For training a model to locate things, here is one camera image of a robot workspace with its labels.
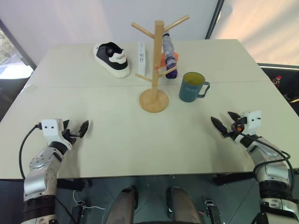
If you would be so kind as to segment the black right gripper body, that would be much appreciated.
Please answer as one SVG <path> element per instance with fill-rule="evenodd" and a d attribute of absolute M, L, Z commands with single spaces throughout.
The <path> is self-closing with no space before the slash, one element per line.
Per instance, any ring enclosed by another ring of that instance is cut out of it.
<path fill-rule="evenodd" d="M 232 127 L 234 128 L 234 130 L 242 133 L 245 129 L 245 124 L 247 124 L 247 118 L 241 117 L 239 121 L 234 121 Z M 232 140 L 236 140 L 237 137 L 241 137 L 241 135 L 236 131 L 232 130 L 231 132 L 228 132 L 228 137 L 231 138 Z"/>

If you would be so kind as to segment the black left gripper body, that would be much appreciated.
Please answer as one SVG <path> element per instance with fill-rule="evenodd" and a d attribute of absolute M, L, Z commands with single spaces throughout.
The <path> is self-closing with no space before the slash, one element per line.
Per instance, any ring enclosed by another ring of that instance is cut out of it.
<path fill-rule="evenodd" d="M 62 136 L 65 140 L 74 145 L 77 141 L 77 138 L 79 138 L 79 132 L 72 133 L 70 129 L 66 128 L 62 131 Z"/>

